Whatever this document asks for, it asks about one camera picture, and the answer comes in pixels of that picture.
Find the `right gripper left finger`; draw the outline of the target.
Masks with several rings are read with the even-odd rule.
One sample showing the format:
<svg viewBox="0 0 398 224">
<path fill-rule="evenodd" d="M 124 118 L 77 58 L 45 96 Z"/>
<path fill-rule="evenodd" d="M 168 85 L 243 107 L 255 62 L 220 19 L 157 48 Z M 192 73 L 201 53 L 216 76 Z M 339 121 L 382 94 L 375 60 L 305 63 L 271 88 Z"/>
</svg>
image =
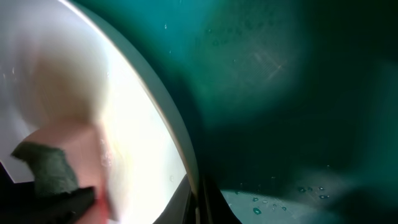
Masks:
<svg viewBox="0 0 398 224">
<path fill-rule="evenodd" d="M 197 201 L 186 175 L 154 224 L 197 224 Z"/>
</svg>

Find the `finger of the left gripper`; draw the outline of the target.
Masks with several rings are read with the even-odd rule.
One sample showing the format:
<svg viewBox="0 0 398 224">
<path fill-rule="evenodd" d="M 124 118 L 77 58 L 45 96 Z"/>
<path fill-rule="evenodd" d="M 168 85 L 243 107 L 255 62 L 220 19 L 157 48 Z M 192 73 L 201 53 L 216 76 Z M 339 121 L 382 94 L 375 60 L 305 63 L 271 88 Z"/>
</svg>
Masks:
<svg viewBox="0 0 398 224">
<path fill-rule="evenodd" d="M 1 166 L 1 224 L 73 224 L 94 202 L 93 187 L 38 198 L 33 182 L 16 184 Z"/>
</svg>

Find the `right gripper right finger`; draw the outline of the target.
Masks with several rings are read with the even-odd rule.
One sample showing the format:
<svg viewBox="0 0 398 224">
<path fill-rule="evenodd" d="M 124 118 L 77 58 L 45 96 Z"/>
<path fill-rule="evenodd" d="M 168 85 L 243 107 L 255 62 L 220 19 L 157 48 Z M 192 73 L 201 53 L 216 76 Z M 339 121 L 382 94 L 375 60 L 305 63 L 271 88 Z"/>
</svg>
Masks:
<svg viewBox="0 0 398 224">
<path fill-rule="evenodd" d="M 200 223 L 241 224 L 230 209 L 221 190 L 209 177 L 202 177 L 198 194 Z"/>
</svg>

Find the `light blue plate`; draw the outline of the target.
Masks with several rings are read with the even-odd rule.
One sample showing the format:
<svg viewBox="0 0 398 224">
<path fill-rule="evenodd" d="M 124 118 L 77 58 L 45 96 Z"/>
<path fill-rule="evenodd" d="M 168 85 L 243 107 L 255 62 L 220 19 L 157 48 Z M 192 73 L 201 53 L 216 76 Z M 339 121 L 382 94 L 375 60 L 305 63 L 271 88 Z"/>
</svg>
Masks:
<svg viewBox="0 0 398 224">
<path fill-rule="evenodd" d="M 92 124 L 100 134 L 107 223 L 154 223 L 185 175 L 198 201 L 188 131 L 139 51 L 70 1 L 2 1 L 1 166 L 14 183 L 34 181 L 11 156 L 16 146 L 65 121 Z"/>
</svg>

